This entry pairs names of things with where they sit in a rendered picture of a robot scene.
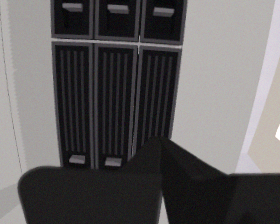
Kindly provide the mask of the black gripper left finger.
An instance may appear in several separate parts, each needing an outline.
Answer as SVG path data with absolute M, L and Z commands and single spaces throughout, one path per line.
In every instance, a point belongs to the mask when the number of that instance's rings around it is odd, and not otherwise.
M 118 170 L 40 166 L 18 195 L 27 224 L 156 224 L 161 143 L 151 136 Z

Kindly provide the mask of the grey open rack frame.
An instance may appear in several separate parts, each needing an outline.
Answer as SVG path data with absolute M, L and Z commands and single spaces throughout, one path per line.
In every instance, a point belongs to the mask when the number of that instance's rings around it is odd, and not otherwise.
M 50 0 L 0 0 L 0 224 L 26 224 L 18 181 L 60 167 L 51 41 L 182 48 L 171 141 L 226 173 L 239 161 L 275 0 L 188 0 L 183 46 L 51 38 Z

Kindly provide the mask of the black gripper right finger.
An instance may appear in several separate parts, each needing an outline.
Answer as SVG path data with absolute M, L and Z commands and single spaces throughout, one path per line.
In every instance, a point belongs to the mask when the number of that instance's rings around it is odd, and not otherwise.
M 280 173 L 227 175 L 167 137 L 158 138 L 169 224 L 239 224 L 248 211 L 280 209 Z

